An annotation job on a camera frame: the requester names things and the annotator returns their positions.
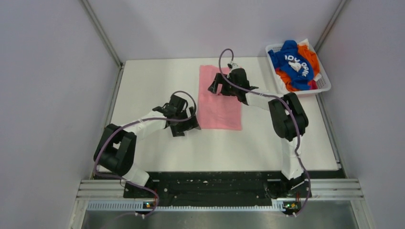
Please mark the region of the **pink t-shirt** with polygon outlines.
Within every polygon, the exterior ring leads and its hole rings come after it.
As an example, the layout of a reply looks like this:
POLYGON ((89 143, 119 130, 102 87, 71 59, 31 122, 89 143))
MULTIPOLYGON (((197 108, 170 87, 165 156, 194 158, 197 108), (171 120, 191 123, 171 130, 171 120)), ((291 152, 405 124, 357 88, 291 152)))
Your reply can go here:
POLYGON ((199 68, 198 123, 201 129, 241 131, 242 104, 238 99, 208 91, 219 72, 219 68, 213 65, 201 65, 199 68))

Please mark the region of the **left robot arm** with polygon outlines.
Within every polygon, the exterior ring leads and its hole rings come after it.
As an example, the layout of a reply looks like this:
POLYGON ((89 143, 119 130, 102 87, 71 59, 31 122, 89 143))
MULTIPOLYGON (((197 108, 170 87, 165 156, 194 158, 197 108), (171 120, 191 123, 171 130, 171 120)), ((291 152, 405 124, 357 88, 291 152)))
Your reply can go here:
POLYGON ((186 131, 200 128, 196 101, 190 97, 192 104, 189 105, 179 94, 181 91, 175 91, 167 103, 154 107, 131 123, 108 124, 93 156, 95 166, 108 169, 111 173, 106 177, 124 180, 135 187, 141 197, 152 193, 157 198, 150 175, 136 165, 135 151, 138 142, 157 131, 169 128, 173 137, 180 137, 185 136, 186 131))

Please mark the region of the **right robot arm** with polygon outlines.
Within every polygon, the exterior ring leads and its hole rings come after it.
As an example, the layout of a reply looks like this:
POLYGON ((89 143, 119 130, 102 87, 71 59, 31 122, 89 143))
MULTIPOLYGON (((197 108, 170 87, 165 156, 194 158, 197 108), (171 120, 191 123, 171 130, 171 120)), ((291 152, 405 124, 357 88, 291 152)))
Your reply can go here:
POLYGON ((294 196, 308 177, 300 157, 300 145, 309 120, 298 96, 295 93, 280 95, 263 91, 250 85, 245 69, 238 64, 231 62, 228 68, 228 74, 218 72, 215 75, 208 91, 234 96, 245 105, 259 107, 270 113, 273 129, 281 139, 283 178, 275 187, 266 184, 265 193, 271 198, 294 196))

